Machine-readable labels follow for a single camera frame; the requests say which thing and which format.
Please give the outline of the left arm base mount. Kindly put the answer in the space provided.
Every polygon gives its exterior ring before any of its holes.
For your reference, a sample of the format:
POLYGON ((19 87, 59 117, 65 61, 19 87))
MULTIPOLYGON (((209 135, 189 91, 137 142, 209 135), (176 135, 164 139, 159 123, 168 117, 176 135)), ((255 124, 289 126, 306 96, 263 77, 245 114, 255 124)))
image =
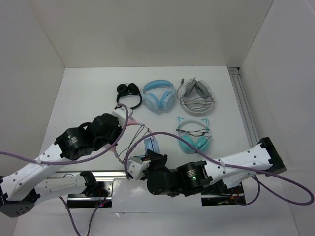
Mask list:
POLYGON ((95 176, 98 183, 97 189, 89 196, 84 194, 69 194, 66 203, 70 209, 111 208, 114 189, 114 178, 95 176))

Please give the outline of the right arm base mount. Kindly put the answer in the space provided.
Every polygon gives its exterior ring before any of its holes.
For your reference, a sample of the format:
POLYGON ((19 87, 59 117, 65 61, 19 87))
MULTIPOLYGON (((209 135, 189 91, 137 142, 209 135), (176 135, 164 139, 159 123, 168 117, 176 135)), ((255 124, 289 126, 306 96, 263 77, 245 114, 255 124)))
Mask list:
POLYGON ((204 189, 201 193, 201 205, 206 206, 226 206, 245 204, 245 194, 242 183, 236 187, 227 189, 221 181, 204 189))

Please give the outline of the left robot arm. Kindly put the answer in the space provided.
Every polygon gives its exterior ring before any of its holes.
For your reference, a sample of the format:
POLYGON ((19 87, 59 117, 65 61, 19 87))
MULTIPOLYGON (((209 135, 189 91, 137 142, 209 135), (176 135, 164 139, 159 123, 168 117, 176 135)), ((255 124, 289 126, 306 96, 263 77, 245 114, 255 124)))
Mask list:
POLYGON ((125 130, 127 120, 127 115, 102 114, 92 122, 67 129, 34 163, 0 179, 1 213, 15 218, 52 198, 68 194, 87 197, 95 194, 98 183, 91 171, 58 179, 50 176, 105 145, 113 147, 125 130))

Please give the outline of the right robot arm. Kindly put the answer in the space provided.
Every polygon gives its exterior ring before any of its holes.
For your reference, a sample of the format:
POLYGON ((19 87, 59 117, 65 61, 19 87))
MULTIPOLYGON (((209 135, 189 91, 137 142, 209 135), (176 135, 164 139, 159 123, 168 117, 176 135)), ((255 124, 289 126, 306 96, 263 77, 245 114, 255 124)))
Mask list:
POLYGON ((215 162, 189 162, 175 170, 166 167, 167 155, 148 151, 144 159, 149 161, 142 177, 147 182, 148 191, 153 195, 170 197, 199 194, 213 185, 217 191, 225 193, 260 170, 274 174, 287 171, 268 137, 244 152, 216 159, 215 162))

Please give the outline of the pink blue cat-ear headphones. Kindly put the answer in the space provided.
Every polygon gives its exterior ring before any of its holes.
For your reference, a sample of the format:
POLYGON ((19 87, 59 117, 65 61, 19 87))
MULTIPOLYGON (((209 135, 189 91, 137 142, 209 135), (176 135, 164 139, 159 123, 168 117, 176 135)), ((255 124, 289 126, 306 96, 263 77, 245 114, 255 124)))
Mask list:
MULTIPOLYGON (((131 146, 137 140, 138 136, 140 134, 143 134, 142 137, 144 137, 145 135, 152 133, 151 129, 149 127, 147 127, 145 124, 137 122, 133 117, 129 118, 128 122, 127 122, 127 126, 135 126, 135 125, 138 126, 139 128, 136 131, 136 133, 134 134, 133 138, 131 139, 129 145, 124 150, 122 150, 121 152, 117 152, 117 148, 115 146, 113 148, 109 149, 109 151, 114 154, 115 158, 122 164, 125 161, 125 158, 122 158, 122 154, 130 150, 131 146)), ((150 137, 144 139, 143 142, 144 142, 145 154, 136 156, 136 158, 144 157, 147 153, 147 150, 150 150, 150 151, 153 151, 156 153, 160 153, 159 144, 158 144, 158 141, 156 140, 155 136, 150 136, 150 137)))

